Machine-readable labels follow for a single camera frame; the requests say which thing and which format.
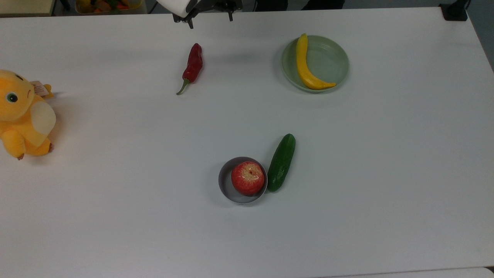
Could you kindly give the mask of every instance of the tag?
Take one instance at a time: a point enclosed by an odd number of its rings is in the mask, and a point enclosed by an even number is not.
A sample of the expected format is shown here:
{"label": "tag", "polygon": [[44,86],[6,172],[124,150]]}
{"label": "tag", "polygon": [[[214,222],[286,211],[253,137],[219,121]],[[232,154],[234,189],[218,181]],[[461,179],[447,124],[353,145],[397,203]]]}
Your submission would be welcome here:
{"label": "tag", "polygon": [[50,95],[50,92],[43,86],[43,84],[39,81],[30,82],[31,85],[34,86],[34,93],[39,96],[47,96]]}

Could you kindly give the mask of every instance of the plate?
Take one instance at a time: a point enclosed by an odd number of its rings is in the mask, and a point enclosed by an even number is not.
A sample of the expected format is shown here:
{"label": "plate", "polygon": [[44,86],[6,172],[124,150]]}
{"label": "plate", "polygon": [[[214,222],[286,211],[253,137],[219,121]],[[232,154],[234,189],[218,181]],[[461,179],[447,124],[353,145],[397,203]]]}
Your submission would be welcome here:
{"label": "plate", "polygon": [[335,82],[333,88],[323,90],[309,89],[304,85],[298,76],[296,64],[296,48],[298,38],[291,41],[282,55],[283,73],[295,87],[310,93],[322,93],[333,91],[340,86],[348,74],[350,62],[348,56],[341,46],[334,41],[321,37],[310,35],[307,47],[307,66],[310,72],[317,78],[326,82]]}

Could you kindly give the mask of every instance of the red chili pepper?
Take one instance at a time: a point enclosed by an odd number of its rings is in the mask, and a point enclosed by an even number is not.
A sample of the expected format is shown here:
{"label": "red chili pepper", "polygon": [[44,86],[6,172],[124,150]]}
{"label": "red chili pepper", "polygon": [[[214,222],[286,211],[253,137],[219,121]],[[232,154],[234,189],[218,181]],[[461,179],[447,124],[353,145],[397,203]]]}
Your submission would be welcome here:
{"label": "red chili pepper", "polygon": [[182,88],[177,93],[177,95],[182,94],[185,86],[187,86],[190,83],[193,83],[196,80],[197,76],[199,75],[199,72],[203,68],[203,58],[201,56],[202,53],[203,53],[203,49],[199,44],[194,44],[192,46],[192,49],[190,50],[189,53],[189,60],[187,61],[187,68],[182,74],[182,79],[184,80],[184,84],[182,85]]}

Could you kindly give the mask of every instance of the floor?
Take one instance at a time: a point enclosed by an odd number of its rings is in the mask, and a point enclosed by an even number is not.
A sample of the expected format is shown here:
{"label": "floor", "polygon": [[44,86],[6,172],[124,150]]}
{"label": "floor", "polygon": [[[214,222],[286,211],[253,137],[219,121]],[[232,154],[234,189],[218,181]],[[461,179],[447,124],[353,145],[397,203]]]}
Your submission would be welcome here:
{"label": "floor", "polygon": [[[143,0],[146,9],[143,13],[150,11],[155,4],[155,0]],[[395,7],[437,7],[440,3],[452,3],[453,0],[346,0],[344,9],[356,8],[395,8]],[[55,16],[78,16],[75,11],[75,0],[69,0],[71,10],[65,11],[57,0],[53,14]],[[288,0],[288,10],[300,10],[307,3],[307,0]],[[243,0],[243,12],[252,11],[254,0]],[[169,13],[160,4],[152,12]],[[477,32],[480,43],[484,48],[487,59],[494,71],[494,0],[472,0],[468,8],[468,15]]]}

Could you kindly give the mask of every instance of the fake vegetable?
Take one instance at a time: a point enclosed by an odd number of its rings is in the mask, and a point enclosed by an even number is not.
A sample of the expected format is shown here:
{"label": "fake vegetable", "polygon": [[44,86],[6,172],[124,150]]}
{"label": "fake vegetable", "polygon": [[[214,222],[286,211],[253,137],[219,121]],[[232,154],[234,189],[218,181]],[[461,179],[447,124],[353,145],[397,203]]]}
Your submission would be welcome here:
{"label": "fake vegetable", "polygon": [[295,137],[293,137],[292,134],[287,134],[276,148],[273,159],[271,160],[271,165],[269,166],[268,190],[270,192],[275,192],[280,189],[285,181],[294,152]]}
{"label": "fake vegetable", "polygon": [[190,50],[189,53],[189,60],[187,61],[187,68],[182,74],[182,79],[184,80],[184,83],[180,91],[177,93],[177,95],[182,94],[183,90],[185,89],[185,86],[187,86],[190,83],[193,83],[197,79],[199,72],[203,68],[202,53],[203,53],[203,49],[199,44],[194,44],[192,46],[192,49]]}

